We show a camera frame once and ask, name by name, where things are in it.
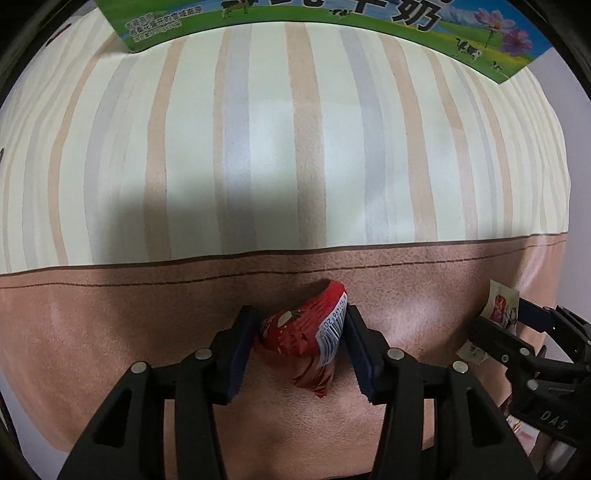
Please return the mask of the bright red snack packet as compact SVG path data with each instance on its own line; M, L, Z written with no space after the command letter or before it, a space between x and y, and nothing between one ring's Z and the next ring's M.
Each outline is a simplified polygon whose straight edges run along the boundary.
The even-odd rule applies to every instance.
M254 351L294 387L328 395L344 333L349 295L339 281L308 286L288 305L266 317Z

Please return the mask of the striped cream pink blanket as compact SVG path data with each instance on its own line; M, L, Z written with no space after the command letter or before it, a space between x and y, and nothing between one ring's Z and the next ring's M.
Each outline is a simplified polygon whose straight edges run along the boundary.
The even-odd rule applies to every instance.
M491 280L556 298L571 182L536 77L339 25L130 54L98 11L1 108L1 369L68 451L123 372L322 280L446 366Z

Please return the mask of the small white red candy packet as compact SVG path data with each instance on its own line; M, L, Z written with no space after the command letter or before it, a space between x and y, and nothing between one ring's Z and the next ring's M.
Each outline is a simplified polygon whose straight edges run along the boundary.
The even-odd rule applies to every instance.
M487 304L481 315L509 333L516 334L519 299L517 290L491 280ZM457 351L457 356L462 361L475 365L480 365L489 358L485 350L470 340L467 340Z

